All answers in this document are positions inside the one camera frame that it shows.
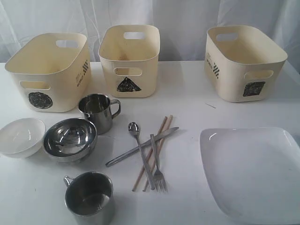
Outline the wooden chopstick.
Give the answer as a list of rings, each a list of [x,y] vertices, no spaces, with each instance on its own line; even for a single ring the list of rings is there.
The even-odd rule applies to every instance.
[[[162,123],[161,123],[161,125],[160,125],[160,128],[159,128],[157,134],[160,134],[160,133],[162,132],[162,130],[163,130],[163,128],[164,128],[164,125],[165,125],[166,121],[167,121],[167,117],[165,116],[164,119],[163,119],[163,121],[162,121]],[[147,162],[149,162],[151,155],[152,155],[152,149],[150,149],[150,150],[148,151],[148,154],[146,155],[146,160],[147,160]],[[133,188],[132,188],[132,191],[133,191],[133,192],[136,191],[136,189],[137,189],[137,187],[138,187],[138,184],[139,184],[139,182],[140,182],[140,180],[141,180],[141,178],[142,178],[142,176],[143,176],[144,170],[145,170],[145,169],[144,169],[144,166],[142,166],[141,169],[140,169],[140,172],[139,172],[139,174],[138,174],[138,177],[137,177],[137,179],[136,179],[136,181],[135,181],[135,183],[134,183],[134,185],[133,185]]]
[[[172,115],[170,115],[169,117],[167,117],[167,121],[166,121],[166,123],[164,125],[164,128],[163,128],[162,132],[166,131],[167,129],[170,128],[172,120],[173,120],[173,116]],[[162,146],[164,144],[164,141],[165,141],[165,139],[162,138],[160,141],[156,142],[158,154],[160,154],[160,152],[161,152],[161,149],[162,149]],[[152,155],[150,157],[149,162],[151,162],[151,164],[150,164],[150,172],[152,173],[152,175],[154,175],[154,169],[156,168],[156,166],[155,166],[155,157],[154,157],[154,153],[153,152],[152,152]],[[148,183],[148,181],[146,181],[146,183],[145,183],[144,188],[143,188],[142,191],[145,192],[147,190],[148,186],[149,186],[149,183]]]

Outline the long steel spoon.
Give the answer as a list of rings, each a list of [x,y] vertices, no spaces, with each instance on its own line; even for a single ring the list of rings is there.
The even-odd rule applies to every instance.
[[[146,173],[146,176],[147,176],[147,179],[148,179],[150,189],[155,190],[155,185],[154,185],[154,182],[153,182],[153,175],[150,172],[149,164],[146,160],[146,157],[145,157],[145,155],[143,153],[143,150],[142,150],[142,146],[141,146],[140,141],[139,141],[140,128],[139,128],[138,124],[136,122],[130,122],[128,124],[128,131],[137,141],[137,144],[138,144],[138,147],[139,147],[139,152],[141,154],[143,166],[144,166],[144,169],[145,169],[145,173]]]

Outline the steel mug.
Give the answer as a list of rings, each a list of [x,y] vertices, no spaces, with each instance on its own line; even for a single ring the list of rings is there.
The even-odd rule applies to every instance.
[[[91,171],[64,176],[65,205],[77,225],[108,225],[115,214],[113,183],[104,173]]]
[[[112,113],[111,105],[118,104],[117,112]],[[117,99],[110,99],[104,94],[89,94],[83,97],[78,104],[78,109],[84,118],[93,123],[97,134],[107,133],[113,126],[113,119],[121,112],[121,104]]]

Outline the steel fork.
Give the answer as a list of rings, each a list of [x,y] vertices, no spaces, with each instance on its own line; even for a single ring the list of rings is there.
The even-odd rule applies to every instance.
[[[160,171],[158,148],[154,140],[153,134],[150,134],[150,140],[151,140],[151,146],[155,157],[155,166],[156,166],[156,170],[153,175],[153,182],[157,191],[167,192],[167,184],[164,175]]]

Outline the stainless steel bowl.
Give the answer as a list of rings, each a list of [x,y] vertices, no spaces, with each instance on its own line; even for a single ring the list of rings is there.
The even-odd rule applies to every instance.
[[[95,149],[98,135],[95,125],[83,118],[69,118],[51,126],[45,133],[46,154],[59,163],[82,161]]]

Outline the steel mug front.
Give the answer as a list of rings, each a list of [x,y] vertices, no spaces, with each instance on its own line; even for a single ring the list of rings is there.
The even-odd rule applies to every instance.
[[[113,183],[104,173],[91,171],[64,176],[65,205],[77,225],[108,225],[115,214]]]

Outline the white ceramic bowl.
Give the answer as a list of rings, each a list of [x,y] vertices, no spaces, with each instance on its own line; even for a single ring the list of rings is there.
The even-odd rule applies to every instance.
[[[0,129],[0,153],[9,158],[27,158],[43,147],[45,123],[37,118],[22,118]]]

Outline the cream bin with triangle mark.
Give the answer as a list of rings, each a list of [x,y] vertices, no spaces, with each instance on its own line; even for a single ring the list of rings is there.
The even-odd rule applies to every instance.
[[[157,27],[110,27],[98,51],[108,92],[117,98],[151,96],[157,86],[159,52]]]

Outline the white curtain backdrop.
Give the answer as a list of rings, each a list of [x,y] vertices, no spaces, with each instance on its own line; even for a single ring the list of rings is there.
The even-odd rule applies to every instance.
[[[160,32],[163,60],[202,60],[206,32],[225,25],[260,29],[300,67],[300,3],[297,0],[3,0],[0,60],[6,62],[33,37],[49,32],[87,36],[92,61],[114,25],[149,24]]]

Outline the cream bin with circle mark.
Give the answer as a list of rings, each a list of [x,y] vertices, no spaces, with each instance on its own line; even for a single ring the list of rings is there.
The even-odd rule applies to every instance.
[[[5,64],[33,111],[63,113],[78,106],[91,80],[87,37],[45,33],[34,37]]]

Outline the cream bin with square mark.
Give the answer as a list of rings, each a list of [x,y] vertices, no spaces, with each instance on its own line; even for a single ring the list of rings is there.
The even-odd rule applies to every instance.
[[[227,102],[265,99],[288,54],[259,29],[218,26],[207,31],[204,71]]]

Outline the white square plate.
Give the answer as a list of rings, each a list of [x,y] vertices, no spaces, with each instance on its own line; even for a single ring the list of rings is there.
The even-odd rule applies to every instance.
[[[279,127],[209,128],[199,136],[212,196],[232,220],[249,225],[300,222],[300,148]]]

